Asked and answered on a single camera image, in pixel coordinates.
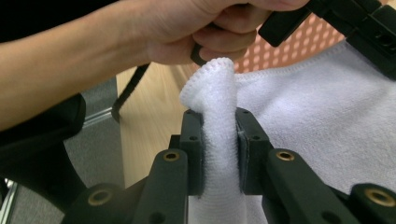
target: mesh backrest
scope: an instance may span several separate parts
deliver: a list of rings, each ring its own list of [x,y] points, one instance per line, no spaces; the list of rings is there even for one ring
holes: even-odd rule
[[[344,36],[326,21],[311,14],[279,47],[274,48],[259,35],[245,57],[235,63],[238,73],[282,67],[297,63],[338,43]]]

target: wooden surface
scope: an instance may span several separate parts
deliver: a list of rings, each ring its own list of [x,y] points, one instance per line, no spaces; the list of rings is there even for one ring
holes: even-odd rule
[[[389,0],[389,1],[388,1],[388,4],[389,4],[391,7],[396,8],[396,1],[395,1],[395,0]]]
[[[118,75],[119,93],[134,69]],[[193,74],[191,65],[165,66],[152,63],[120,115],[126,187],[149,174],[155,155],[168,148],[171,134],[179,134],[186,108],[179,93]]]

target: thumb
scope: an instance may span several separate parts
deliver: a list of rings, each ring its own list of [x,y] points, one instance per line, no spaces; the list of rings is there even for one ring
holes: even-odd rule
[[[290,11],[303,7],[309,0],[192,0],[196,6],[208,13],[219,13],[224,8],[238,4],[251,4],[272,11]]]
[[[249,0],[256,7],[272,11],[291,11],[305,6],[309,0]]]

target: black clamp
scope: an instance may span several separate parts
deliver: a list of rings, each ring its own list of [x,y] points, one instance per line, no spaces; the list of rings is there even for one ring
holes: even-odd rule
[[[262,195],[268,223],[396,223],[395,192],[374,184],[355,185],[349,195],[333,189],[298,153],[274,148],[249,111],[237,108],[235,115],[240,189]],[[205,188],[203,124],[201,114],[186,111],[181,134],[157,155],[147,178],[124,190],[87,189],[62,223],[187,223],[188,196]]]
[[[277,47],[312,12],[343,34],[385,76],[396,79],[396,10],[377,0],[311,0],[298,10],[272,13],[259,35]]]

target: white towel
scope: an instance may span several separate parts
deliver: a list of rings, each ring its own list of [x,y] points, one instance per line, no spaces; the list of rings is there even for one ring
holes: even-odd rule
[[[264,223],[260,197],[240,193],[234,112],[250,110],[274,147],[298,152],[322,180],[396,190],[396,83],[342,42],[290,67],[235,74],[216,59],[189,80],[182,103],[203,113],[205,191],[189,223]]]

